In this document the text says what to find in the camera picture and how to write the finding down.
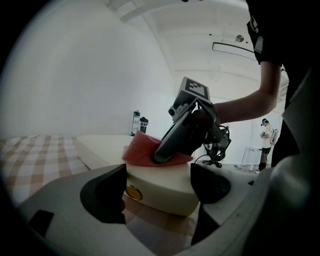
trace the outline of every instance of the red cloth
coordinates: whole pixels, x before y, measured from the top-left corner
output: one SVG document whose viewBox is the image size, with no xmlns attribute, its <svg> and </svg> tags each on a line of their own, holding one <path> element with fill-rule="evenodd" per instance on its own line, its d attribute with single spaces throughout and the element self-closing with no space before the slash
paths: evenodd
<svg viewBox="0 0 320 256">
<path fill-rule="evenodd" d="M 122 159 L 133 166 L 173 166 L 184 164 L 194 159 L 192 156 L 175 153 L 165 163 L 157 164 L 152 162 L 151 154 L 153 154 L 159 147 L 161 140 L 150 137 L 142 131 L 137 131 L 129 146 L 124 147 Z"/>
</svg>

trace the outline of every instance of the checkered bedspread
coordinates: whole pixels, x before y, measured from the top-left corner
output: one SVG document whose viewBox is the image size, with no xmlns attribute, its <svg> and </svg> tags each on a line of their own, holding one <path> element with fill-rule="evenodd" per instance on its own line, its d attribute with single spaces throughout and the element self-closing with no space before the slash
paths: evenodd
<svg viewBox="0 0 320 256">
<path fill-rule="evenodd" d="M 1 175 L 12 202 L 18 206 L 46 183 L 85 172 L 75 138 L 33 135 L 0 141 Z M 169 214 L 123 196 L 127 228 L 159 256 L 173 255 L 191 244 L 198 208 L 189 217 Z"/>
</svg>

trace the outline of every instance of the person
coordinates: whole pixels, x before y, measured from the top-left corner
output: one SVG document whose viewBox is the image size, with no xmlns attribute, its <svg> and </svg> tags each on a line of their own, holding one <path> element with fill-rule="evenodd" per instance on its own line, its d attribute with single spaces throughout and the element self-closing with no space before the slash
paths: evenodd
<svg viewBox="0 0 320 256">
<path fill-rule="evenodd" d="M 311 52 L 311 49 L 315 49 L 314 42 L 302 39 L 299 40 L 299 46 L 292 42 L 292 35 L 297 31 L 303 31 L 304 35 L 312 35 L 316 31 L 316 22 L 313 20 L 316 15 L 312 14 L 313 9 L 309 4 L 294 5 L 287 0 L 246 2 L 250 14 L 247 30 L 260 65 L 260 86 L 246 97 L 214 104 L 218 125 L 256 119 L 271 112 L 277 105 L 282 65 L 289 79 L 286 109 L 307 71 L 314 64 L 315 55 Z M 204 116 L 200 111 L 196 115 Z M 296 154 L 299 154 L 299 148 L 283 121 L 281 135 L 274 146 L 271 166 L 274 167 L 283 158 Z"/>
<path fill-rule="evenodd" d="M 267 157 L 271 150 L 270 138 L 272 136 L 270 123 L 267 119 L 262 119 L 262 126 L 265 127 L 265 132 L 261 134 L 262 138 L 262 153 L 258 169 L 255 171 L 256 174 L 259 174 L 260 171 L 266 168 L 267 166 Z"/>
</svg>

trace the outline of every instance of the hand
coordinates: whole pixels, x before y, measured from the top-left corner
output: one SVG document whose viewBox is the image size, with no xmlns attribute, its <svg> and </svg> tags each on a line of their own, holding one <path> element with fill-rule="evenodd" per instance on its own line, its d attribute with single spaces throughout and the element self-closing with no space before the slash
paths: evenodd
<svg viewBox="0 0 320 256">
<path fill-rule="evenodd" d="M 194 116 L 202 121 L 211 121 L 210 116 L 201 108 L 201 109 L 197 109 L 193 112 Z M 219 117 L 218 119 L 215 121 L 215 123 L 219 126 L 221 125 L 220 121 L 219 121 Z"/>
<path fill-rule="evenodd" d="M 261 83 L 257 91 L 243 98 L 214 104 L 218 122 L 225 124 L 259 118 L 276 107 L 281 68 L 267 61 L 261 62 L 260 68 Z"/>
</svg>

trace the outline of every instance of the black plastic part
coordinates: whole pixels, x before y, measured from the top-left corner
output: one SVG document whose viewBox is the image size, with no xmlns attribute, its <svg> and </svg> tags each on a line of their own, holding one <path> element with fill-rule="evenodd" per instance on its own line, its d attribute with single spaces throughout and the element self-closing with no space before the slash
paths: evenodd
<svg viewBox="0 0 320 256">
<path fill-rule="evenodd" d="M 174 116 L 174 115 L 175 115 L 175 112 L 174 112 L 174 110 L 173 110 L 172 108 L 170 108 L 170 109 L 168 110 L 168 112 L 169 112 L 169 115 L 170 115 L 170 116 Z"/>
<path fill-rule="evenodd" d="M 196 163 L 190 166 L 191 185 L 202 204 L 213 204 L 226 196 L 231 183 L 225 177 L 215 174 Z"/>
<path fill-rule="evenodd" d="M 221 168 L 222 167 L 222 163 L 219 163 L 217 161 L 214 161 L 213 164 L 215 165 L 215 167 L 217 168 Z"/>
<path fill-rule="evenodd" d="M 45 237 L 54 214 L 45 210 L 38 210 L 30 219 L 29 226 L 40 236 Z"/>
<path fill-rule="evenodd" d="M 203 209 L 203 204 L 213 204 L 222 199 L 231 189 L 230 181 L 225 177 L 192 163 L 191 185 L 201 203 L 199 208 L 198 221 L 191 241 L 194 245 L 209 236 L 219 225 Z"/>
<path fill-rule="evenodd" d="M 103 223 L 125 224 L 121 213 L 122 196 L 127 186 L 125 164 L 88 181 L 80 192 L 83 207 Z"/>
<path fill-rule="evenodd" d="M 146 119 L 144 116 L 140 118 L 140 122 L 144 122 L 144 123 L 149 124 L 149 120 Z"/>
<path fill-rule="evenodd" d="M 191 113 L 196 103 L 201 106 L 210 120 L 202 120 Z M 219 143 L 223 139 L 225 132 L 215 124 L 217 113 L 213 104 L 196 98 L 190 106 L 162 138 L 158 149 L 151 156 L 154 163 L 162 164 L 177 152 L 191 156 L 202 143 Z"/>
<path fill-rule="evenodd" d="M 146 131 L 147 131 L 147 127 L 145 127 L 145 126 L 140 126 L 140 131 L 145 134 Z"/>
<path fill-rule="evenodd" d="M 203 208 L 203 204 L 201 204 L 199 208 L 198 222 L 196 223 L 191 245 L 193 246 L 205 239 L 217 228 L 219 228 L 219 225 L 206 213 Z"/>
</svg>

